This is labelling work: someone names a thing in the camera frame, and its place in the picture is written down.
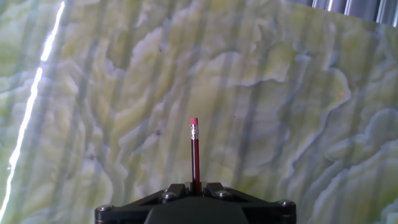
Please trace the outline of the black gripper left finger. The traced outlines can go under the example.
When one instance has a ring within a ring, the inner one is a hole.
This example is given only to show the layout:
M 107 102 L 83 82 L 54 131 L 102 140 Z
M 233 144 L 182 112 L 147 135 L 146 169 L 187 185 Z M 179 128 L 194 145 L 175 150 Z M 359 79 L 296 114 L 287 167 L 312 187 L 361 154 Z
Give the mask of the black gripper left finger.
M 144 223 L 153 208 L 192 196 L 191 186 L 191 182 L 171 184 L 166 189 L 120 207 L 111 204 L 100 205 L 95 209 L 95 224 Z

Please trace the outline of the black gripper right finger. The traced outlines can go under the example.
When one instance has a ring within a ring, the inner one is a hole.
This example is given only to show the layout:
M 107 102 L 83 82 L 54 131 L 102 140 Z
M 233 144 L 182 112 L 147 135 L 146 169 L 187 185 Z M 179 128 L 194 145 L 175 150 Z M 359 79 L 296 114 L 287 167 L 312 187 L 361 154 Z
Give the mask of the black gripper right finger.
M 224 202 L 221 210 L 228 215 L 237 215 L 247 223 L 278 223 L 296 224 L 296 204 L 282 199 L 267 202 L 230 187 L 224 187 L 219 182 L 202 182 L 202 195 Z

